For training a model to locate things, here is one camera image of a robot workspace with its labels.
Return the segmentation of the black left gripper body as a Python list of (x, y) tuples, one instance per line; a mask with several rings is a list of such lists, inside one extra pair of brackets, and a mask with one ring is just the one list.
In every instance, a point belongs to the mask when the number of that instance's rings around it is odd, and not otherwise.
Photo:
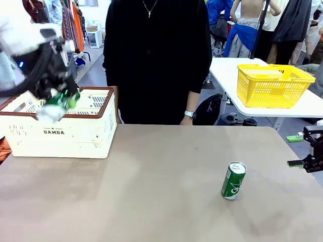
[(40, 63), (40, 77), (37, 78), (34, 96), (38, 99), (52, 98), (51, 89), (72, 97), (78, 92), (68, 65), (64, 62), (62, 47), (50, 47), (42, 53), (44, 60)]

